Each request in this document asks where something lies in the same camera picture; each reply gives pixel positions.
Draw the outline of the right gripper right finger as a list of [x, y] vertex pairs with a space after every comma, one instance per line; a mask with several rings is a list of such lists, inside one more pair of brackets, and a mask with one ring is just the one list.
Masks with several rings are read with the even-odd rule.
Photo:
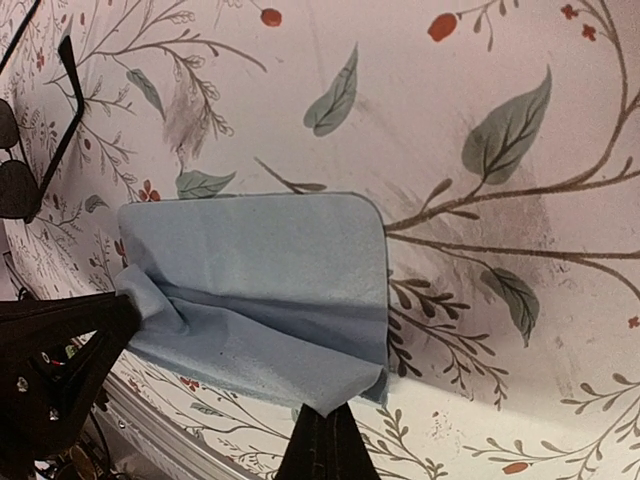
[[347, 403], [322, 418], [319, 478], [380, 480]]

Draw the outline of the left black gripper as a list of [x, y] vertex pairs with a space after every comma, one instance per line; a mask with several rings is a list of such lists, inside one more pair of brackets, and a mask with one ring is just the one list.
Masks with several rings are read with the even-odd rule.
[[[31, 465], [73, 445], [140, 323], [132, 301], [114, 292], [1, 302], [2, 464]], [[62, 366], [42, 357], [86, 333]]]

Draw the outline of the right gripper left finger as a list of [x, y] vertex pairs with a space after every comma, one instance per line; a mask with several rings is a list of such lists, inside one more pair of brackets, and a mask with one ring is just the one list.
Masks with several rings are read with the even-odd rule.
[[317, 480], [323, 478], [323, 417], [303, 405], [280, 464], [283, 480]]

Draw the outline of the light blue cleaning cloth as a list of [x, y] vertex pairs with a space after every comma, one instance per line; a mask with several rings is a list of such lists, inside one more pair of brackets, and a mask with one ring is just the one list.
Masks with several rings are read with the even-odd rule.
[[114, 280], [142, 317], [128, 344], [178, 375], [327, 415], [388, 395], [382, 218], [351, 193], [136, 203]]

